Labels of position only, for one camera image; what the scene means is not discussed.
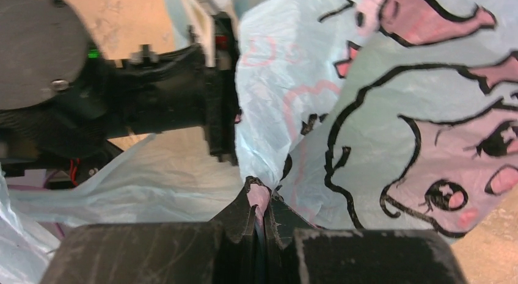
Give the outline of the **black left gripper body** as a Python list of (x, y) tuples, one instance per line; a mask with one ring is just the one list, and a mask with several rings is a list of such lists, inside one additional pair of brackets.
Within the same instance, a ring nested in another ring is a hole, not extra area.
[(226, 13), (211, 17), (215, 30), (203, 50), (201, 38), (188, 27), (189, 45), (156, 54), (149, 45), (111, 71), (107, 135), (161, 133), (200, 126), (211, 156), (237, 165), (235, 124), (240, 115), (235, 89), (239, 51), (232, 20)]

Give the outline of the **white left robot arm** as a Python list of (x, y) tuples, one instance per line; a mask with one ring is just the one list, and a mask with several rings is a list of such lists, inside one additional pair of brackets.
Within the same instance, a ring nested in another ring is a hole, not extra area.
[(211, 156), (237, 165), (232, 19), (213, 0), (180, 0), (187, 46), (104, 56), (64, 0), (1, 0), (1, 164), (66, 173), (74, 188), (120, 154), (114, 137), (201, 126)]

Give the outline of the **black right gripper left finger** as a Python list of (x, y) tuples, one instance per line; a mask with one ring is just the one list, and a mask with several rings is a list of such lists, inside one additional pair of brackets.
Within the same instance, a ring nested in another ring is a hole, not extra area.
[(75, 228), (42, 283), (252, 283), (257, 237), (249, 192), (245, 184), (207, 222)]

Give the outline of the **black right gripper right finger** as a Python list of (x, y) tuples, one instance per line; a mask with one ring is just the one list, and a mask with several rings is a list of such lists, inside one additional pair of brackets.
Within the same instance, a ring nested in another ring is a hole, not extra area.
[(431, 230), (326, 230), (278, 196), (264, 213), (268, 283), (467, 283)]

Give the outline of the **light blue plastic bag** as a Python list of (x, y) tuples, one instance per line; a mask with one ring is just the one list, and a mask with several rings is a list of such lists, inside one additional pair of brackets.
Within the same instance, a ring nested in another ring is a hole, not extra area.
[(237, 165), (200, 126), (114, 137), (74, 188), (1, 164), (1, 282), (42, 283), (95, 224), (207, 222), (245, 184), (255, 277), (278, 196), (315, 228), (431, 230), (448, 245), (517, 186), (517, 0), (232, 0)]

